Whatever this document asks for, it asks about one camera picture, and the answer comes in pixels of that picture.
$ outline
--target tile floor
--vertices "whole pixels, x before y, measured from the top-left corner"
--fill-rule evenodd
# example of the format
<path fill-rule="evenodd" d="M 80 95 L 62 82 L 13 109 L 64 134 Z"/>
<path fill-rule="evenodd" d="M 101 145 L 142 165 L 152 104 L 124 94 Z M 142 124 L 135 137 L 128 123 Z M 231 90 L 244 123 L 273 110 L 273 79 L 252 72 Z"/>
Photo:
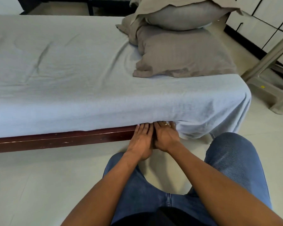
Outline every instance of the tile floor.
<path fill-rule="evenodd" d="M 85 15 L 83 3 L 46 3 L 36 14 Z M 257 59 L 228 37 L 224 20 L 208 29 L 229 49 L 242 74 Z M 283 218 L 283 115 L 268 110 L 251 88 L 253 100 L 240 134 L 256 147 L 262 161 L 274 211 Z M 204 159 L 208 140 L 182 140 L 196 156 Z M 65 148 L 0 153 L 0 226 L 58 226 L 77 202 L 102 178 L 109 158 L 128 141 Z M 170 193 L 185 194 L 191 187 L 185 175 L 167 154 L 155 150 L 142 164 L 146 179 Z"/>

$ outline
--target black shirt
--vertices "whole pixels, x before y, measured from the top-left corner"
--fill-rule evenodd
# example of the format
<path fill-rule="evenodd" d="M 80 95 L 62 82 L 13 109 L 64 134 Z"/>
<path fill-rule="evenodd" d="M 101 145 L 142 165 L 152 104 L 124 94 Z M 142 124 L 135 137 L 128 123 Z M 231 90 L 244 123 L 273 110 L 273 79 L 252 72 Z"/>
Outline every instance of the black shirt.
<path fill-rule="evenodd" d="M 137 213 L 124 217 L 112 226 L 206 226 L 189 214 L 173 207 L 161 207 L 154 213 Z"/>

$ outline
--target jeans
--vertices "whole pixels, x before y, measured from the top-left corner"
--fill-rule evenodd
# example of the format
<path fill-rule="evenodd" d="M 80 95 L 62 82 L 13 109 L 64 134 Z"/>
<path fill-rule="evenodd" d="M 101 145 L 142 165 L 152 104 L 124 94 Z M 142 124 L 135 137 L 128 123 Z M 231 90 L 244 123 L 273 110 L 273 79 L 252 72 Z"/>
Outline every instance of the jeans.
<path fill-rule="evenodd" d="M 120 152 L 111 157 L 104 175 L 117 164 L 122 155 Z M 204 162 L 272 208 L 259 156 L 247 139 L 236 133 L 219 135 L 208 148 Z M 162 206 L 181 209 L 206 225 L 217 226 L 193 189 L 185 195 L 165 193 L 148 183 L 138 166 L 121 194 L 112 224 L 132 214 L 155 212 Z"/>

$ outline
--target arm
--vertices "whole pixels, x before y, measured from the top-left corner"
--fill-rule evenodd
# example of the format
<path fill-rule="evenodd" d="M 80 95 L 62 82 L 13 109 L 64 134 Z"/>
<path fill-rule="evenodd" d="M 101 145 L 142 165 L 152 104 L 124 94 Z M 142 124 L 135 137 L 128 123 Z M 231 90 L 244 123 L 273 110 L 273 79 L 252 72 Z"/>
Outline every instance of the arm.
<path fill-rule="evenodd" d="M 140 160 L 152 154 L 153 124 L 135 129 L 128 150 L 120 161 L 75 206 L 61 226 L 110 225 L 122 191 Z"/>
<path fill-rule="evenodd" d="M 283 220 L 255 196 L 186 149 L 173 123 L 171 127 L 155 123 L 155 129 L 156 146 L 178 163 L 218 225 L 283 225 Z"/>

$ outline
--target forearm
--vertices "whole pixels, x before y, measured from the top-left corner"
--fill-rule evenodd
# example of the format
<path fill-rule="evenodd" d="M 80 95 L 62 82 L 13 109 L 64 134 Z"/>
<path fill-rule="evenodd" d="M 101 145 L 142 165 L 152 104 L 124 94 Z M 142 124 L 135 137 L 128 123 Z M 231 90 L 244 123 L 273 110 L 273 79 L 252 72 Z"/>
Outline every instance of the forearm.
<path fill-rule="evenodd" d="M 140 160 L 140 156 L 126 152 L 76 205 L 61 226 L 110 225 L 121 193 Z"/>
<path fill-rule="evenodd" d="M 218 225 L 283 225 L 283 220 L 255 196 L 200 160 L 182 144 L 173 145 L 168 152 Z"/>

